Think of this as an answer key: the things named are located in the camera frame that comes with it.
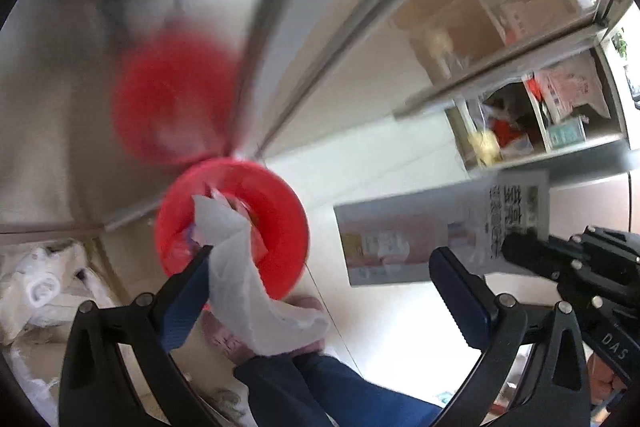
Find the grey pink foil pouch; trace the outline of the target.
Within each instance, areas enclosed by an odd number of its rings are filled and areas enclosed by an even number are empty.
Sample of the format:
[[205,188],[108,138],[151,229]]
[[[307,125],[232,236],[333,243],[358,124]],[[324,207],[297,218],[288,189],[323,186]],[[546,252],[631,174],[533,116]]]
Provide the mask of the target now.
[[422,192],[334,208],[349,284],[431,280],[428,262],[448,247],[478,275],[523,274],[501,252],[512,233],[549,236],[549,177],[541,170],[499,171]]

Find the white textured paper towel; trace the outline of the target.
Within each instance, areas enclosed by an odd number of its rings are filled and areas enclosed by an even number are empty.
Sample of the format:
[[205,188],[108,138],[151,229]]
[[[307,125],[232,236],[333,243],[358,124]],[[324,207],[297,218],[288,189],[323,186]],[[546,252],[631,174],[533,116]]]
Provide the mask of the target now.
[[214,317],[241,326],[273,299],[253,260],[253,225],[224,196],[194,195],[194,239],[212,251],[208,257],[208,303]]

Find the red plastic trash bin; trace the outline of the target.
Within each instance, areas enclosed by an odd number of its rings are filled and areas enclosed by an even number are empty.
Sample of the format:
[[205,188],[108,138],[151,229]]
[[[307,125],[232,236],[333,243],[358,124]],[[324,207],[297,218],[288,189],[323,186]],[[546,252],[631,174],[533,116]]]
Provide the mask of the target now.
[[280,176],[250,161],[214,158],[186,170],[171,184],[157,213],[154,243],[167,275],[181,272],[193,247],[193,197],[224,196],[252,224],[253,257],[267,294],[286,297],[302,274],[309,247],[303,205]]

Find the white woven sack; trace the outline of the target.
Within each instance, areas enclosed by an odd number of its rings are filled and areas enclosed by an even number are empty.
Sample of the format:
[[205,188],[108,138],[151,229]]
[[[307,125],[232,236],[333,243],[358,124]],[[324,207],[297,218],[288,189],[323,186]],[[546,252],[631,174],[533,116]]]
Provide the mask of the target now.
[[14,251],[1,272],[1,361],[30,404],[58,425],[58,391],[65,345],[86,300],[99,307],[117,299],[76,241]]

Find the left pink slipper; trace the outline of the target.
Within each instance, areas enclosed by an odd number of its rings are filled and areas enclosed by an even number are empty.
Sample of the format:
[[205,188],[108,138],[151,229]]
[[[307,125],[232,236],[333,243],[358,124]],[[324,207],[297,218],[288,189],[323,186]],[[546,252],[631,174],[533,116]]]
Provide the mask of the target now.
[[320,351],[329,326],[322,303],[311,296],[273,301],[241,326],[229,327],[212,312],[205,312],[201,318],[205,340],[234,365],[254,357],[295,357]]

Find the blue trouser legs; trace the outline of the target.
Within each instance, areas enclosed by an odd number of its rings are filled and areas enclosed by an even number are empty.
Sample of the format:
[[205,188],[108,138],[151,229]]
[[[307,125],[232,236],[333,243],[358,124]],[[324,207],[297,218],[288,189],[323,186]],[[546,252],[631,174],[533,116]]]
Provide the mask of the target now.
[[254,357],[233,369],[259,426],[429,426],[442,410],[371,384],[320,352]]

